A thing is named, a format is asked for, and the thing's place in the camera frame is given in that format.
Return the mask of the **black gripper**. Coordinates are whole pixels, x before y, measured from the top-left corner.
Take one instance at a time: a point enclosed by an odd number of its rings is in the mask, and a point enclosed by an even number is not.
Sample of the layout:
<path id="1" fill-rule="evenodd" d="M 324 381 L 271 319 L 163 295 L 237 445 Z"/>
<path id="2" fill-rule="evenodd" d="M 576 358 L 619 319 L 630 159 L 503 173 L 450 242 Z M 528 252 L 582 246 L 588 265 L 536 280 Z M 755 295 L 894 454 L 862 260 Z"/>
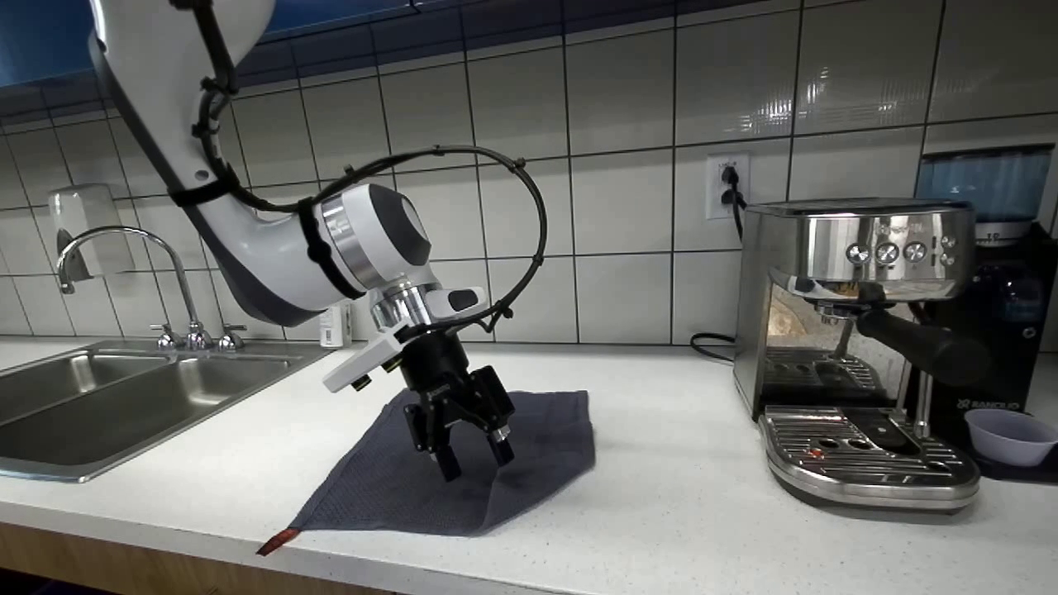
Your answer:
<path id="1" fill-rule="evenodd" d="M 399 358 L 399 372 L 418 393 L 418 404 L 409 406 L 413 442 L 421 451 L 435 451 L 446 484 L 464 475 L 450 445 L 450 426 L 458 421 L 465 421 L 487 432 L 497 467 L 514 462 L 514 398 L 492 366 L 470 366 L 458 335 L 418 338 Z"/>

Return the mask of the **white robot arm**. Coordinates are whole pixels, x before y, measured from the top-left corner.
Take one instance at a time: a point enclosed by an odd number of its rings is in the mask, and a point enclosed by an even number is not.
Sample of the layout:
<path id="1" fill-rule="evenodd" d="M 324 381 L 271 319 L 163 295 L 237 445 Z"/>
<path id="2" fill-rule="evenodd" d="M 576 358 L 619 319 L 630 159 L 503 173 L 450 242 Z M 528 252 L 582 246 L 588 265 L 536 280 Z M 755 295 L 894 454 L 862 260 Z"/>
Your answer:
<path id="1" fill-rule="evenodd" d="M 260 197 L 224 139 L 237 65 L 267 33 L 274 0 L 90 0 L 94 59 L 167 193 L 210 246 L 232 297 L 259 319 L 294 327 L 341 302 L 374 307 L 377 338 L 327 383 L 362 387 L 377 366 L 405 372 L 413 445 L 459 471 L 452 429 L 475 426 L 514 457 L 505 398 L 492 371 L 465 363 L 458 338 L 487 307 L 475 289 L 429 270 L 413 202 L 377 182 L 338 182 L 312 197 Z"/>

